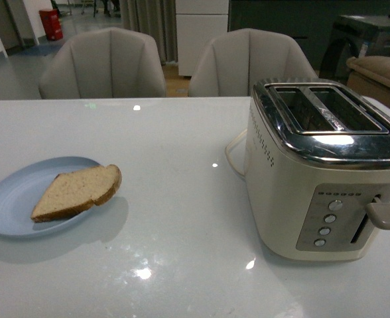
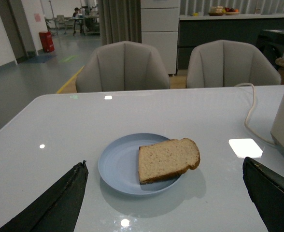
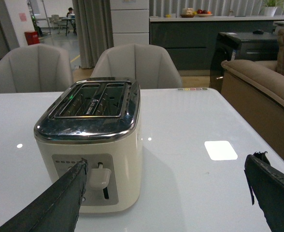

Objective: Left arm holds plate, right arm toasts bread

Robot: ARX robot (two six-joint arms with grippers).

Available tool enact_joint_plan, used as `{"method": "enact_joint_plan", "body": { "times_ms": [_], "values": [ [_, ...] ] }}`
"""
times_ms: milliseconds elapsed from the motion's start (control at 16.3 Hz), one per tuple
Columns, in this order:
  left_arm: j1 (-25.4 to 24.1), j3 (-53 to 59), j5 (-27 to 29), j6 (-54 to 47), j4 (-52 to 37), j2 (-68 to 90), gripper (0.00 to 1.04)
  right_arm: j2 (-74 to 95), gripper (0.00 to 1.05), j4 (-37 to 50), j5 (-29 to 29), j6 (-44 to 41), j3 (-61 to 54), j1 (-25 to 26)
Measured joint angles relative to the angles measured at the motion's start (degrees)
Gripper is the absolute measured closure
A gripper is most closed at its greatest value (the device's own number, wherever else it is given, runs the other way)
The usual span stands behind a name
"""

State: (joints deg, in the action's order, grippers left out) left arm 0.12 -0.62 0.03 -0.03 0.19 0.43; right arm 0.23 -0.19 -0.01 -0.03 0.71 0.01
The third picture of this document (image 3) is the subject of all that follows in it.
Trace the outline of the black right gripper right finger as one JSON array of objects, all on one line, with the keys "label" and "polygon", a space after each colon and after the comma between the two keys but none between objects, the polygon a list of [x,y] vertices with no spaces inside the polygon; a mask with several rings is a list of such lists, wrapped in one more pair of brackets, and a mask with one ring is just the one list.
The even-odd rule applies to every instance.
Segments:
[{"label": "black right gripper right finger", "polygon": [[284,232],[284,174],[271,166],[266,154],[249,154],[244,173],[252,204],[257,199],[272,232]]}]

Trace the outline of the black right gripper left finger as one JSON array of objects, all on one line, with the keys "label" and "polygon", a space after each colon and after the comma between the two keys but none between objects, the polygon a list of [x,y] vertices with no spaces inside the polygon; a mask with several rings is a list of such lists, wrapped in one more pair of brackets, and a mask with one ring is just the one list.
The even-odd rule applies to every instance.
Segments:
[{"label": "black right gripper left finger", "polygon": [[81,159],[0,232],[73,232],[86,191],[88,163]]}]

